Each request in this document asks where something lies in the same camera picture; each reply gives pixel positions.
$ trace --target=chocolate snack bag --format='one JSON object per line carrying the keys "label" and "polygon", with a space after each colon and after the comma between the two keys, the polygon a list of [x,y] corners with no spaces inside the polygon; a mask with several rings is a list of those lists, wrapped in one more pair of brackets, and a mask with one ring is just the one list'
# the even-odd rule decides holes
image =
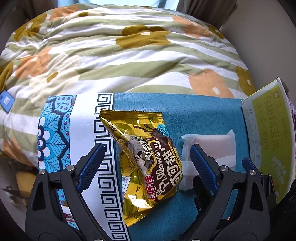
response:
{"label": "chocolate snack bag", "polygon": [[101,110],[100,119],[122,148],[123,218],[129,227],[176,193],[181,162],[162,113]]}

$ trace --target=snack package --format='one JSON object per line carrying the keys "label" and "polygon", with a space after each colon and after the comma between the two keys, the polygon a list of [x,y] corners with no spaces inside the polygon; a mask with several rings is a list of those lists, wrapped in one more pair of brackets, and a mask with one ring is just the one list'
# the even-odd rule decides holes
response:
{"label": "snack package", "polygon": [[129,227],[176,193],[181,162],[162,113],[101,110],[100,120],[122,148],[123,218]]}
{"label": "snack package", "polygon": [[277,203],[295,180],[295,129],[286,92],[276,78],[242,101],[251,160],[259,172],[271,174]]}
{"label": "snack package", "polygon": [[194,144],[199,144],[205,153],[213,157],[220,166],[226,165],[235,172],[237,157],[235,134],[232,129],[227,135],[187,134],[181,136],[181,138],[184,139],[181,155],[183,179],[179,185],[181,190],[192,189],[193,178],[198,175],[190,158],[190,148]]}

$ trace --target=blue tag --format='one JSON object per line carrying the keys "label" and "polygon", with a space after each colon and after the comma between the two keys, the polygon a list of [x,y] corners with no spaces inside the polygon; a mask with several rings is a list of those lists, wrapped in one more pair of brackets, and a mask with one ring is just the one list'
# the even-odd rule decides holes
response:
{"label": "blue tag", "polygon": [[168,133],[168,129],[166,128],[165,125],[158,124],[157,128],[161,134],[163,134],[166,137],[170,137],[170,134]]}
{"label": "blue tag", "polygon": [[0,105],[8,113],[14,103],[14,99],[8,94],[7,91],[2,91],[0,94]]}

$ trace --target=curtain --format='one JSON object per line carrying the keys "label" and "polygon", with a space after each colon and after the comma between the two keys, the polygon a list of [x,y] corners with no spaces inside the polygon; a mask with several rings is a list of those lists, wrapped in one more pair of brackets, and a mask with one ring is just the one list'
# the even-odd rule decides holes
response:
{"label": "curtain", "polygon": [[180,0],[177,11],[220,28],[236,9],[237,0]]}
{"label": "curtain", "polygon": [[58,7],[57,0],[20,0],[19,6],[28,19]]}

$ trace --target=greek key pattern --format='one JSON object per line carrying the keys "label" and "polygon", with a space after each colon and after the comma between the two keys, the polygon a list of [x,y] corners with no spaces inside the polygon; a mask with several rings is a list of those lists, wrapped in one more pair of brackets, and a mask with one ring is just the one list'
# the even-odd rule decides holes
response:
{"label": "greek key pattern", "polygon": [[122,204],[119,195],[118,180],[115,170],[115,150],[113,139],[99,119],[100,110],[112,110],[113,93],[98,94],[94,108],[94,143],[101,143],[105,147],[105,158],[98,169],[98,186],[101,190],[102,206],[105,218],[113,240],[130,241],[126,225],[122,219]]}

